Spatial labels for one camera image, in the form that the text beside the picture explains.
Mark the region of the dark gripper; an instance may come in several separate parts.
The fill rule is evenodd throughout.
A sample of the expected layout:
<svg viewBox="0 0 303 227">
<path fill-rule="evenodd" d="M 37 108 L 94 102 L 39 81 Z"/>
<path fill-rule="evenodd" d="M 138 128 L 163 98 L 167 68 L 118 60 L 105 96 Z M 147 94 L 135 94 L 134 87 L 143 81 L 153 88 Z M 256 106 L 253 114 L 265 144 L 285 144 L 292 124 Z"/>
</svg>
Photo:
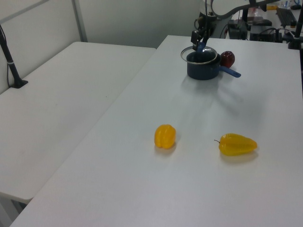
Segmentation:
<svg viewBox="0 0 303 227">
<path fill-rule="evenodd" d="M 215 26 L 215 17 L 200 14 L 194 21 L 195 30 L 191 34 L 192 49 L 196 51 L 201 43 L 201 47 L 205 48 L 209 37 L 212 35 Z"/>
</svg>

